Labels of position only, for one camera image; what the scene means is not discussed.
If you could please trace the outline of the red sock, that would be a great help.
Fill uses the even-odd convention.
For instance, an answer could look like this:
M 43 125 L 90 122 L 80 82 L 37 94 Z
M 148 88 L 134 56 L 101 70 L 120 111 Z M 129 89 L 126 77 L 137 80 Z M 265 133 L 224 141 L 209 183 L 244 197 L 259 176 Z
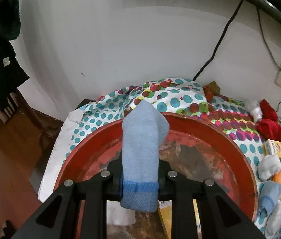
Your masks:
M 263 99 L 260 102 L 262 119 L 257 124 L 257 131 L 266 140 L 275 140 L 281 142 L 281 126 L 278 123 L 278 115 L 271 105 Z

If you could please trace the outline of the polka dot tablecloth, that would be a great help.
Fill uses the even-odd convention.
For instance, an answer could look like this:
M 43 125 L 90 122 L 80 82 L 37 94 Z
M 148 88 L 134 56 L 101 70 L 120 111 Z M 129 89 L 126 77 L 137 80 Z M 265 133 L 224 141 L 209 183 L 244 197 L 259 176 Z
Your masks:
M 98 128 L 127 116 L 139 102 L 146 100 L 160 112 L 172 112 L 196 117 L 212 123 L 228 135 L 246 156 L 253 171 L 264 153 L 264 138 L 258 133 L 244 102 L 225 96 L 215 96 L 209 103 L 200 84 L 190 79 L 169 78 L 149 81 L 139 86 L 124 87 L 101 96 L 96 102 L 79 107 L 83 113 L 70 128 L 62 164 L 71 151 Z M 281 238 L 281 222 L 274 237 Z

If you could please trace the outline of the white fluffy sock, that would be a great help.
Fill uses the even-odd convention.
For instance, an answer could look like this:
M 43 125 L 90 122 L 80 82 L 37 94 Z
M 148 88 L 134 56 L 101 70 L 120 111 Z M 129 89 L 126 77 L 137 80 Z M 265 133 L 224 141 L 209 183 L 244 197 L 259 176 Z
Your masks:
M 247 100 L 245 107 L 247 112 L 252 116 L 254 122 L 259 122 L 262 119 L 262 110 L 258 101 Z

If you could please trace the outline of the light blue sock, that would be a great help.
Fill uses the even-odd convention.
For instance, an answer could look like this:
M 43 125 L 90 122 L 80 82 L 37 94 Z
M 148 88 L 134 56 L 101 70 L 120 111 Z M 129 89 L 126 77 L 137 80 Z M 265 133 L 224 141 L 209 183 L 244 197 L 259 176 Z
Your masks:
M 169 124 L 149 102 L 142 101 L 122 123 L 123 189 L 121 206 L 155 212 L 158 206 L 159 148 Z

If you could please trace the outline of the brown wrapped item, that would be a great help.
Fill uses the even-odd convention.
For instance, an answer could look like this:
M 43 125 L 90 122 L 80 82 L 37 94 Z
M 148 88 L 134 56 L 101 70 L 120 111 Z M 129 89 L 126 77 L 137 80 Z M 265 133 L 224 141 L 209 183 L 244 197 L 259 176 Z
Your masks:
M 206 100 L 211 103 L 214 96 L 220 96 L 220 88 L 215 81 L 203 87 Z

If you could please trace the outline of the white foam table top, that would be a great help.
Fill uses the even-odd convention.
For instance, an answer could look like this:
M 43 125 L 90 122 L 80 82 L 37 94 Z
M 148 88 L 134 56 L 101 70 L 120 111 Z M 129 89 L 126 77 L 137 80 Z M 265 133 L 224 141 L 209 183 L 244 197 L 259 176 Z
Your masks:
M 53 193 L 63 162 L 76 146 L 75 139 L 77 135 L 74 131 L 79 127 L 83 119 L 83 114 L 84 111 L 82 109 L 76 109 L 70 112 L 61 127 L 38 190 L 37 197 L 41 202 L 44 202 Z

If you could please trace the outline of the yellow white small box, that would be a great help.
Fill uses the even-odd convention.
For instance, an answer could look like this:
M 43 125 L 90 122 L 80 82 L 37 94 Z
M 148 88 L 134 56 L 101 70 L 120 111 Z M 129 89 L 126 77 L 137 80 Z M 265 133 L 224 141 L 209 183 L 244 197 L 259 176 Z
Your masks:
M 278 157 L 281 159 L 281 142 L 280 141 L 268 139 L 264 143 L 264 148 L 265 148 L 265 151 L 267 154 L 269 154 L 269 155 L 277 154 Z

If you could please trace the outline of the red round tray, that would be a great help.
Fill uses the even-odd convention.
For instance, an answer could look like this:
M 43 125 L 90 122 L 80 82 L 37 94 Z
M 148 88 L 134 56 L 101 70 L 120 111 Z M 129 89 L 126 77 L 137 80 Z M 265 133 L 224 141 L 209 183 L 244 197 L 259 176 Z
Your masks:
M 160 148 L 160 160 L 193 181 L 214 180 L 254 222 L 257 210 L 255 178 L 238 146 L 211 124 L 199 119 L 165 114 L 169 133 Z M 57 189 L 67 179 L 81 182 L 122 158 L 122 122 L 105 125 L 88 135 L 69 155 L 57 178 Z M 172 221 L 165 222 L 171 231 Z

